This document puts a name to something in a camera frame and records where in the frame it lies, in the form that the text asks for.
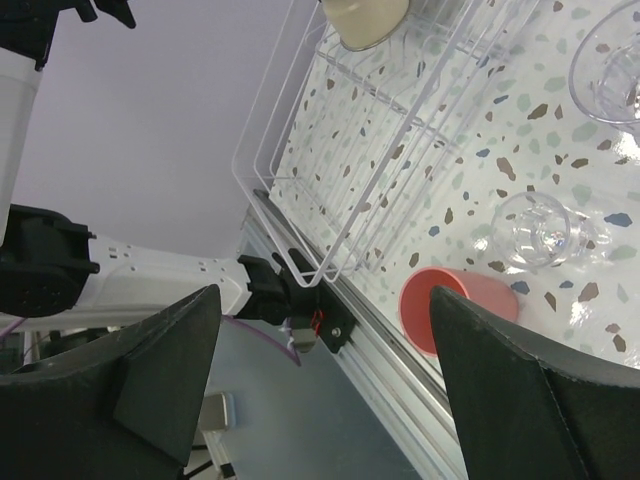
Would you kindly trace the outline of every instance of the black bracket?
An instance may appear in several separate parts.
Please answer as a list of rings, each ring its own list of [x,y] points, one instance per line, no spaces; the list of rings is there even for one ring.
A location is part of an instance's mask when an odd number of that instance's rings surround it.
[[[300,271],[312,270],[298,250],[292,249],[289,254]],[[274,253],[273,258],[282,267],[280,274],[276,274],[265,259],[248,256],[238,259],[247,269],[251,292],[238,318],[264,320],[274,326],[290,318],[292,329],[313,328],[329,351],[338,353],[351,337],[356,324],[354,315],[324,280],[316,287],[303,288],[282,257]]]
[[[98,10],[135,28],[127,0],[94,0]],[[63,10],[75,9],[83,22],[98,15],[90,0],[0,0],[0,48],[36,61],[40,71],[49,59],[51,43]]]
[[[73,308],[89,275],[93,235],[59,213],[11,205],[0,247],[0,312],[45,317]]]
[[[289,250],[289,255],[291,255],[291,258],[301,272],[313,271],[311,264],[299,250],[291,249]],[[298,282],[293,278],[289,269],[286,268],[284,260],[275,254],[274,258],[283,266],[280,276],[285,283],[289,285],[291,291],[299,292],[302,290],[303,298],[309,298],[309,294],[313,295],[314,301],[311,303],[311,310],[314,310],[314,312],[311,314],[311,318],[313,318],[316,312],[321,315],[320,318],[316,317],[316,321],[320,322],[317,328],[318,337],[322,339],[331,353],[338,353],[340,348],[351,338],[351,332],[357,323],[356,317],[351,313],[349,308],[340,301],[327,282],[322,280],[318,286],[314,288],[303,288],[298,285]],[[292,327],[301,324],[306,325],[307,328],[311,326],[308,309],[309,307],[307,307],[307,310],[304,312],[306,315],[303,317],[297,314],[292,316]]]

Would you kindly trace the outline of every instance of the white wire dish rack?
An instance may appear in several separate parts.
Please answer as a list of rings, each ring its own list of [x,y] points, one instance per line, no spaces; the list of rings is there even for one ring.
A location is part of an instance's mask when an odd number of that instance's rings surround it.
[[[362,52],[343,48],[321,7],[303,12],[304,3],[291,3],[233,169],[296,280],[311,287],[379,267],[457,160],[538,0],[414,1],[389,39]],[[270,191],[312,271],[296,267],[256,188]]]

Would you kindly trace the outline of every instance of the clear glass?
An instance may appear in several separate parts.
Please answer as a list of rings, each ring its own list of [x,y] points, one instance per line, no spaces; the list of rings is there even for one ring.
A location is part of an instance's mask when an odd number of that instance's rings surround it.
[[[571,62],[569,91],[589,117],[640,135],[640,0],[611,11]]]
[[[514,195],[491,222],[491,242],[510,265],[537,269],[578,256],[588,238],[585,219],[538,192]]]

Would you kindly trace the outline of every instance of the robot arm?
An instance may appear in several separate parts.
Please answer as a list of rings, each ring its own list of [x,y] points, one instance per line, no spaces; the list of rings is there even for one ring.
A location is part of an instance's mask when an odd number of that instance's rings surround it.
[[[135,27],[126,0],[95,0],[95,5],[127,27]],[[89,0],[0,1],[0,245],[58,13],[72,8],[84,22],[98,18]]]
[[[134,28],[127,0],[93,0]],[[326,285],[301,288],[250,257],[214,260],[134,247],[95,236],[55,212],[11,205],[27,126],[59,12],[97,19],[90,0],[0,0],[0,328],[124,326],[217,284],[222,313],[320,336],[337,352],[355,324]],[[310,265],[300,255],[300,268]]]
[[[49,210],[12,205],[0,247],[0,326],[29,330],[125,326],[211,284],[224,315],[280,325],[292,314],[285,280],[263,259],[208,259],[93,235]]]

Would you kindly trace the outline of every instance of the red plastic cup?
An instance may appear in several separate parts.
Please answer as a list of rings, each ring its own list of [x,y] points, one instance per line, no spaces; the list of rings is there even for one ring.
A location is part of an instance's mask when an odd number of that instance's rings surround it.
[[[402,287],[398,312],[405,336],[427,355],[437,356],[429,314],[431,290],[436,286],[449,287],[505,320],[518,318],[518,299],[501,281],[451,268],[423,268]]]

